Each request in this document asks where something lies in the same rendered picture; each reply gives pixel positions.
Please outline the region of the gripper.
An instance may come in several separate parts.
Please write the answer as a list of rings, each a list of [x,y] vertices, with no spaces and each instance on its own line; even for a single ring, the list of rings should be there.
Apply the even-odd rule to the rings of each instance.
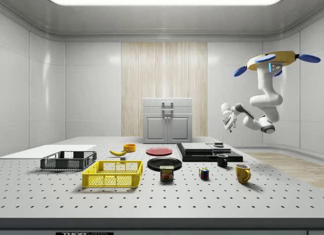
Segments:
[[[235,128],[235,123],[236,123],[237,117],[234,114],[234,112],[232,112],[231,114],[226,113],[223,115],[223,124],[224,124],[224,128],[225,130],[232,132],[232,128]]]

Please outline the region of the black mug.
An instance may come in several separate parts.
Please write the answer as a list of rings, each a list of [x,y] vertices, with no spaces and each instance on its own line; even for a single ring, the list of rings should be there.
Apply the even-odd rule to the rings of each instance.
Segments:
[[[219,167],[225,168],[228,163],[228,155],[226,154],[217,154],[217,164]]]

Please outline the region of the black stove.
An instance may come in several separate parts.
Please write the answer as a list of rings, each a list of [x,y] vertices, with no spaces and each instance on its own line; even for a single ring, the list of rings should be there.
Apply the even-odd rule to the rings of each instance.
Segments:
[[[212,143],[178,143],[183,162],[216,162],[217,154],[228,155],[229,162],[242,162],[243,156],[224,146]]]

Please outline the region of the yellow mug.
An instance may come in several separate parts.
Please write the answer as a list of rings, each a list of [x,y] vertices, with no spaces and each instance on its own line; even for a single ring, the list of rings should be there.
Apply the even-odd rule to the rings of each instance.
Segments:
[[[246,184],[250,180],[250,166],[244,164],[236,164],[235,171],[239,183]]]

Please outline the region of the white cabinet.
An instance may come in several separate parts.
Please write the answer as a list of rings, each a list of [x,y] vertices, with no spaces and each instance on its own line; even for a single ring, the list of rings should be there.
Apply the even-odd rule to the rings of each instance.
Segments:
[[[143,98],[144,143],[192,141],[192,98]]]

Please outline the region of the red plate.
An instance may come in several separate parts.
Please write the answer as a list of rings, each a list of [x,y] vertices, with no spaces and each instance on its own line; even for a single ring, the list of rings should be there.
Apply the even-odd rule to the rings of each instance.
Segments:
[[[171,155],[173,153],[173,151],[171,149],[165,148],[165,147],[153,147],[153,148],[147,149],[146,153],[148,155],[152,155],[152,156],[167,156],[167,155]]]

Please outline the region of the drone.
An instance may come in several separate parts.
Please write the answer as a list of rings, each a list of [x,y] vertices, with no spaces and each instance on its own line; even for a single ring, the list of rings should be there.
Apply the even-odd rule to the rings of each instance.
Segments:
[[[295,54],[293,51],[276,51],[268,54],[261,54],[254,58],[251,58],[246,66],[243,66],[234,72],[234,77],[243,74],[247,69],[257,70],[257,65],[264,62],[279,62],[283,63],[283,66],[287,66],[296,61],[296,59],[310,62],[310,63],[319,63],[320,58],[307,54]]]

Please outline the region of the flat-sided can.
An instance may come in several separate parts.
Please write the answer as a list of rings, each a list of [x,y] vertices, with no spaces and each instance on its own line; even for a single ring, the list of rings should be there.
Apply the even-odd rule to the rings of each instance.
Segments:
[[[160,180],[173,181],[174,180],[174,166],[160,166]]]

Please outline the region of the black plate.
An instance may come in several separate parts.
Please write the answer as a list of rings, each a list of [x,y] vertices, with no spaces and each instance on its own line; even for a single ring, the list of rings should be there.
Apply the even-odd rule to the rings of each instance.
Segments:
[[[182,162],[175,158],[159,157],[150,159],[147,166],[154,171],[159,171],[160,166],[173,166],[174,170],[178,170],[182,167]]]

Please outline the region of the yellow basket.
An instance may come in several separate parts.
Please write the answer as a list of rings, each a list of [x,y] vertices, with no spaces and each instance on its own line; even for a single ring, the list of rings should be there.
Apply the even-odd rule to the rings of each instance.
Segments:
[[[83,187],[138,187],[142,161],[97,161],[82,173]]]

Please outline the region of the dark grey basket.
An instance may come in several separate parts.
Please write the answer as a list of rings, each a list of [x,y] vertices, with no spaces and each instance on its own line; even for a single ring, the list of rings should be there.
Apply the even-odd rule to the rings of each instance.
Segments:
[[[97,159],[95,151],[59,151],[40,160],[44,170],[83,170]]]

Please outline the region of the white board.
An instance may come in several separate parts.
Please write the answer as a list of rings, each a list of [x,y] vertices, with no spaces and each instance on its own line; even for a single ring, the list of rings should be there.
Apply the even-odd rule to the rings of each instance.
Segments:
[[[87,151],[95,146],[96,145],[43,145],[2,156],[0,159],[41,159],[59,151]]]

